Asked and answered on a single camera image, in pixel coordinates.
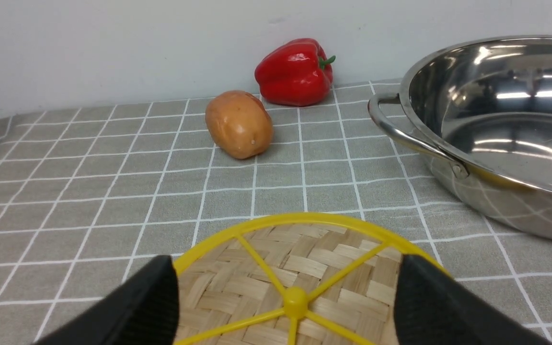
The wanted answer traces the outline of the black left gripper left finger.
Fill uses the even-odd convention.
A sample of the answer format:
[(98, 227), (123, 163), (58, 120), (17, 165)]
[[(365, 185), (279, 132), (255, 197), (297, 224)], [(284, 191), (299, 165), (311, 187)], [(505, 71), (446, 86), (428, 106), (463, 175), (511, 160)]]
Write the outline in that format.
[(37, 345), (171, 345), (180, 318), (170, 255), (156, 255), (124, 284)]

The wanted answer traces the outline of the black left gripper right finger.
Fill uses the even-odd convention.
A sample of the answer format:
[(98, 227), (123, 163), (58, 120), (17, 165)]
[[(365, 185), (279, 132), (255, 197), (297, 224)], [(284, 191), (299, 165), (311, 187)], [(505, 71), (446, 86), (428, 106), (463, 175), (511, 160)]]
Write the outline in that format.
[(547, 345), (424, 257), (405, 254), (393, 306), (401, 345)]

